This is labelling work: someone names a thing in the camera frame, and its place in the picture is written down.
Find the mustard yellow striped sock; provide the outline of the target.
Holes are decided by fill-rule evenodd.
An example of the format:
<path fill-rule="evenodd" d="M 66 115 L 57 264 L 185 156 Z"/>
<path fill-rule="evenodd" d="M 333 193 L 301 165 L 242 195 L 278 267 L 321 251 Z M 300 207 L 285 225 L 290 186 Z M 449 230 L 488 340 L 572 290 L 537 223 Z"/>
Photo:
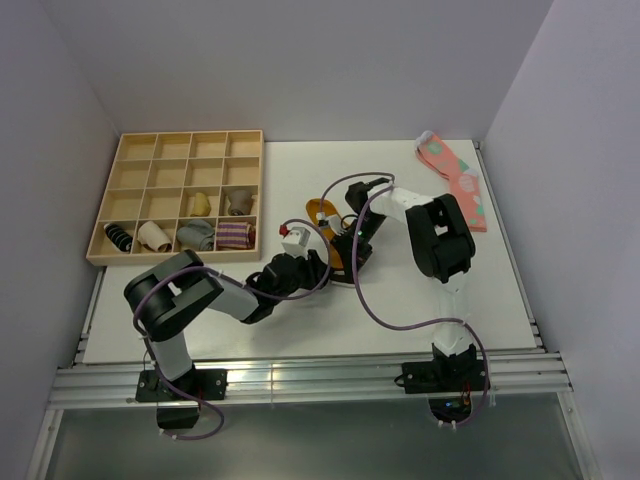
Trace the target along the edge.
<path fill-rule="evenodd" d="M 352 274 L 347 272 L 341 254 L 334 245 L 334 240 L 347 232 L 342 216 L 330 201 L 321 202 L 320 198 L 308 200 L 305 209 L 310 220 L 330 243 L 330 280 L 336 284 L 352 285 Z"/>

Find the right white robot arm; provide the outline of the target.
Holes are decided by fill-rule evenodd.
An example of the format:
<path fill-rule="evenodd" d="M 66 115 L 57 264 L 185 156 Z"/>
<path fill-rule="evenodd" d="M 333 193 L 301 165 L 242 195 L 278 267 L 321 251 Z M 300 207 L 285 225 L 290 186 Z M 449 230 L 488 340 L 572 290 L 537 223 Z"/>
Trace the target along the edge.
<path fill-rule="evenodd" d="M 433 354 L 443 358 L 433 365 L 434 381 L 446 390 L 457 388 L 468 374 L 462 358 L 473 358 L 482 350 L 461 312 L 462 289 L 476 246 L 457 200 L 451 194 L 420 195 L 385 178 L 350 185 L 345 199 L 356 218 L 334 235 L 330 245 L 342 262 L 346 280 L 354 285 L 360 304 L 376 324 L 388 330 L 431 327 Z M 371 239 L 388 218 L 406 226 L 418 270 L 441 290 L 436 318 L 413 325 L 393 325 L 374 314 L 366 302 L 359 271 L 373 253 Z"/>

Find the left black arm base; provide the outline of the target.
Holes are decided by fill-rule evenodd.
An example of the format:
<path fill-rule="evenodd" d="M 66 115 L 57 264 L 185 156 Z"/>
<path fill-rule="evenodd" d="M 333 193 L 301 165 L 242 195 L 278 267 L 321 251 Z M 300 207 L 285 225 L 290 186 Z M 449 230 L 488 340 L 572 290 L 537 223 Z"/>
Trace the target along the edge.
<path fill-rule="evenodd" d="M 212 401 L 225 399 L 226 369 L 198 369 L 193 366 L 185 375 L 167 380 L 158 368 L 139 374 L 134 400 L 157 404 L 156 423 L 164 434 L 181 440 L 198 440 L 217 434 L 225 423 L 222 411 Z M 218 424 L 212 431 L 189 434 L 206 413 L 214 413 Z"/>

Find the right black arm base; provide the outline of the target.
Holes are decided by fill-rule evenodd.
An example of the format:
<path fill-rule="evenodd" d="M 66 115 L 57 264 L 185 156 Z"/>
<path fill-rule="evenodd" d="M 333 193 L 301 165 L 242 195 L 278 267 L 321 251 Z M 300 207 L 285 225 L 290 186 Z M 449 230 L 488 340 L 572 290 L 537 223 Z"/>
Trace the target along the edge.
<path fill-rule="evenodd" d="M 446 355 L 436 347 L 432 353 L 429 361 L 403 363 L 394 384 L 408 395 L 444 394 L 428 399 L 430 413 L 439 425 L 455 429 L 472 418 L 474 393 L 481 395 L 480 405 L 488 400 L 488 367 L 474 345 L 459 354 Z"/>

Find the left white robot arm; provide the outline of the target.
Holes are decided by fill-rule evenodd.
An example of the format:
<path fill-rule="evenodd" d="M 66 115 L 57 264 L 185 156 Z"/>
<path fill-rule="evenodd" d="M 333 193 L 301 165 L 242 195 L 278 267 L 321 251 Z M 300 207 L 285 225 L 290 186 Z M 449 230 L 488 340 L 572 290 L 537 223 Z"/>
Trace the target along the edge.
<path fill-rule="evenodd" d="M 314 250 L 297 257 L 280 253 L 242 285 L 186 250 L 131 280 L 124 298 L 161 372 L 159 388 L 172 399 L 183 399 L 195 386 L 184 330 L 205 309 L 255 324 L 279 303 L 293 299 L 295 292 L 323 288 L 330 272 Z"/>

